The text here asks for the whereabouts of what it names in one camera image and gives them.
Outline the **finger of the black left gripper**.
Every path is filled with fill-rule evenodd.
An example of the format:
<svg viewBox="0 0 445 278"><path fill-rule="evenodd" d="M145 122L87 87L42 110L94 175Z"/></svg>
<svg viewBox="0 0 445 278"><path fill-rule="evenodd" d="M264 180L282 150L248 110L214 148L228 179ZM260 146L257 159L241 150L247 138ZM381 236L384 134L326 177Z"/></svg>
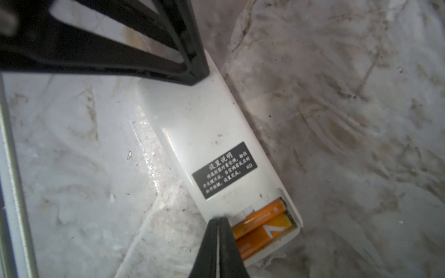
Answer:
<svg viewBox="0 0 445 278"><path fill-rule="evenodd" d="M123 61L110 68L113 74L183 85L194 85L209 76L209 66L190 1L154 1L155 10L141 1L80 3L178 51L183 59L178 63L124 46L121 50Z"/></svg>
<svg viewBox="0 0 445 278"><path fill-rule="evenodd" d="M52 6L52 1L1 2L1 70L116 75L110 68L123 61L127 45L61 22Z"/></svg>

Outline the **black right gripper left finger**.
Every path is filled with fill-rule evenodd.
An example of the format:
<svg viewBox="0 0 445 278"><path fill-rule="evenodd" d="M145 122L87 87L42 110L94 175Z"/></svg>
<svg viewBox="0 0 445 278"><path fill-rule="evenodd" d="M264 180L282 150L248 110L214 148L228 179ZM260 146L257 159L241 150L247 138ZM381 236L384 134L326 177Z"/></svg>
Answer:
<svg viewBox="0 0 445 278"><path fill-rule="evenodd" d="M217 274L219 219L209 221L189 278L215 278Z"/></svg>

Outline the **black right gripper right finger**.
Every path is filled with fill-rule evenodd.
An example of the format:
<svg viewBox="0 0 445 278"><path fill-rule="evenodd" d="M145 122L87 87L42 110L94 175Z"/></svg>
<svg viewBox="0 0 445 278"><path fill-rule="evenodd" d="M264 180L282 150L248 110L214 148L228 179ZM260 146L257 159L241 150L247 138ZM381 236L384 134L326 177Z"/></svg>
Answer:
<svg viewBox="0 0 445 278"><path fill-rule="evenodd" d="M250 278L239 252L228 218L217 219L219 275L221 278Z"/></svg>

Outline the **orange battery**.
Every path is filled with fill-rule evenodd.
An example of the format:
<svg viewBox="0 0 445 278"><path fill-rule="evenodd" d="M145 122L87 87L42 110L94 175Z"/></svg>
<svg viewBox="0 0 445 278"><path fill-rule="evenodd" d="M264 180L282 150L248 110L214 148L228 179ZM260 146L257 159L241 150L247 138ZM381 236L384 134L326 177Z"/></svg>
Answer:
<svg viewBox="0 0 445 278"><path fill-rule="evenodd" d="M241 258L246 260L256 254L291 227L291 220L285 213L282 213L247 233L236 241Z"/></svg>
<svg viewBox="0 0 445 278"><path fill-rule="evenodd" d="M260 210L252 212L243 221L232 227L235 240L247 235L285 211L286 205L284 201L278 198Z"/></svg>

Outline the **white red remote control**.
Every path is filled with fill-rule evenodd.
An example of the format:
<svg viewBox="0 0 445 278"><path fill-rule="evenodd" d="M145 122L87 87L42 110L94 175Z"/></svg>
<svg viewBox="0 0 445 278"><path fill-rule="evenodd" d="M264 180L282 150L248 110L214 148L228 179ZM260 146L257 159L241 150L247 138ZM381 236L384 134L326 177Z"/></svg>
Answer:
<svg viewBox="0 0 445 278"><path fill-rule="evenodd" d="M238 224L282 199L293 226L250 256L250 266L295 238L301 216L211 57L209 76L192 86L141 80L141 109L205 221Z"/></svg>

